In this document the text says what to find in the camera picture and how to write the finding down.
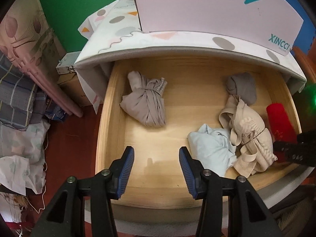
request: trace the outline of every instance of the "pink curtain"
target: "pink curtain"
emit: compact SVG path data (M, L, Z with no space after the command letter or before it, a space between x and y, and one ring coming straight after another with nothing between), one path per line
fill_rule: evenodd
M0 50L67 114L83 112L56 84L65 50L49 27L39 0L16 0L0 23Z

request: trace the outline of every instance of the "beige garment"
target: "beige garment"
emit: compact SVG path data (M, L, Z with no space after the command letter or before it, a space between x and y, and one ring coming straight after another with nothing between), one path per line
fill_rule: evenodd
M277 157L273 154L272 138L259 114L239 96L230 95L219 115L224 128L231 129L233 145L243 144L234 168L245 177L265 171Z
M165 104L162 94L167 81L164 78L147 79L137 71L130 72L128 80L132 93L123 96L121 108L145 126L164 126Z

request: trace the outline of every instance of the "green wall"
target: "green wall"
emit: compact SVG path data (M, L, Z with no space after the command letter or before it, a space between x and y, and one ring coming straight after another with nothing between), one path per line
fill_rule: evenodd
M47 21L67 52L80 51L87 39L78 27L93 12L114 0L40 0Z

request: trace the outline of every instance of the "small white box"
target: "small white box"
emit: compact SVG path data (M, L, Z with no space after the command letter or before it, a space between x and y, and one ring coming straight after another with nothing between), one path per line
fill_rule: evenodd
M59 75L76 72L74 64L80 52L81 51L69 52L61 59L61 61L56 66L56 70Z

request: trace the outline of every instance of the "light blue folded cloth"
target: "light blue folded cloth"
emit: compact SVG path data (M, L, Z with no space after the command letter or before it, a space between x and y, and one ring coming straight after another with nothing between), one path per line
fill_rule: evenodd
M199 160L205 169L210 169L221 177L237 161L236 146L230 142L230 131L211 128L203 124L198 132L188 134L192 158Z

